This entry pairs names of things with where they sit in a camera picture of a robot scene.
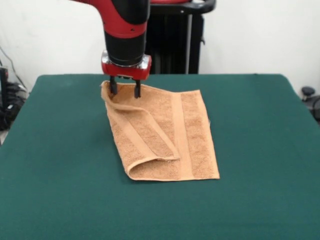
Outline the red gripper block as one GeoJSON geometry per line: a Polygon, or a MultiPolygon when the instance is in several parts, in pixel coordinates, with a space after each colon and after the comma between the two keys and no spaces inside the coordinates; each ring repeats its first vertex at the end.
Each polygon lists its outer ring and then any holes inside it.
{"type": "Polygon", "coordinates": [[[142,61],[134,66],[119,66],[111,62],[106,50],[102,51],[101,67],[104,74],[109,75],[109,89],[113,95],[118,93],[115,77],[126,77],[135,80],[134,97],[141,97],[141,81],[145,81],[149,75],[152,65],[150,55],[143,55],[142,61]]]}

